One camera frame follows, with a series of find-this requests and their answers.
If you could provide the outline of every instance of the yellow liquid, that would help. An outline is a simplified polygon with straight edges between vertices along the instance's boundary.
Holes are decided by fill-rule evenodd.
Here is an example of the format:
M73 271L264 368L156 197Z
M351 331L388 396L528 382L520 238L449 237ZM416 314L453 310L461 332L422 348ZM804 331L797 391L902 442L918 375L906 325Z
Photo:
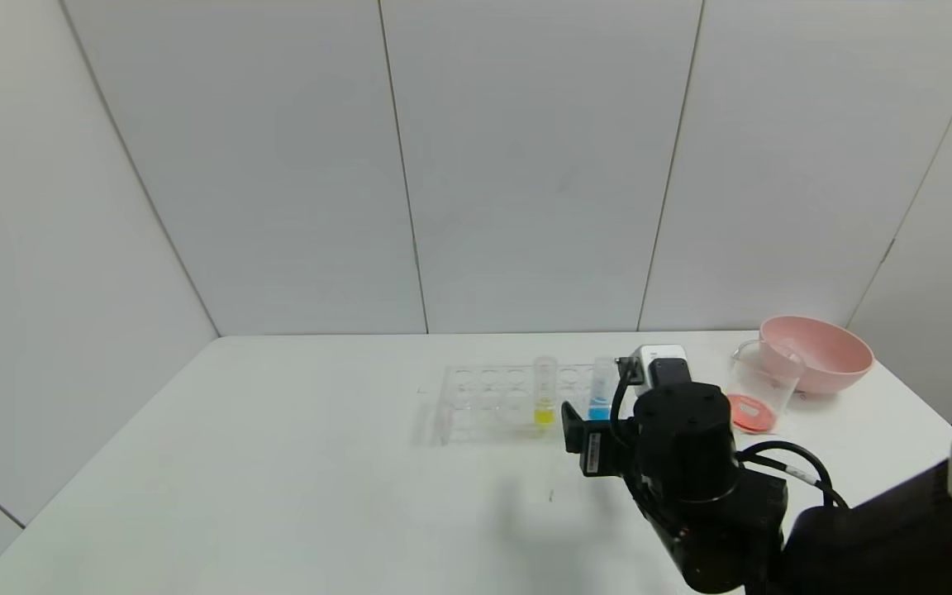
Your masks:
M553 409L552 407L540 407L539 404L535 405L535 423L539 426L550 426L553 423Z

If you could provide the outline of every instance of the test tube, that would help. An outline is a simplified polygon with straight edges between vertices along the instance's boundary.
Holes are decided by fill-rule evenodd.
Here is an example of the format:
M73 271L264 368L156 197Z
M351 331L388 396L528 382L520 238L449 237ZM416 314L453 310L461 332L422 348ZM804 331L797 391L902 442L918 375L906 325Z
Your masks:
M535 359L535 424L550 426L556 409L556 358L542 355Z
M597 358L593 361L593 380L590 380L589 419L608 419L612 409L612 397L616 392L616 362L612 358Z

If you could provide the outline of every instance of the pink bowl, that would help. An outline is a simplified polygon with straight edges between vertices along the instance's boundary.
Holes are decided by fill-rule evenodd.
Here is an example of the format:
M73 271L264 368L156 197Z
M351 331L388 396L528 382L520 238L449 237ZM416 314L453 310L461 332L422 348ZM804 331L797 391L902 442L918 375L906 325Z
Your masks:
M772 317L759 336L782 350L794 350L806 362L796 386L805 393L835 393L858 382L873 367L873 350L854 332L809 317Z

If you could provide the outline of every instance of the white table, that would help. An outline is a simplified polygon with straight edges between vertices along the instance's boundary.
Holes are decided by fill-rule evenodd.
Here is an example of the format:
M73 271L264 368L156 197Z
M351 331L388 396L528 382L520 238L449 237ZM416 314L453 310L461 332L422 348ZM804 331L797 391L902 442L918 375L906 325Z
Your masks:
M687 593L618 478L563 445L431 447L451 364L680 343L726 380L751 331L220 339L0 559L0 595ZM952 428L877 365L793 399L791 440L851 505L943 459ZM742 445L757 441L742 436ZM820 493L789 482L786 530Z

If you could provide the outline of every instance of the measuring cup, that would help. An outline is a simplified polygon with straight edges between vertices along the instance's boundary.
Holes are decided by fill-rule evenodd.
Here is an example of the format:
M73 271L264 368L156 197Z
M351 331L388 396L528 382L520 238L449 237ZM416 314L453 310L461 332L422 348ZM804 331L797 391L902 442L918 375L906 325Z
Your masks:
M773 430L806 369L803 358L785 346L752 339L733 351L732 363L726 398L734 425L755 433Z

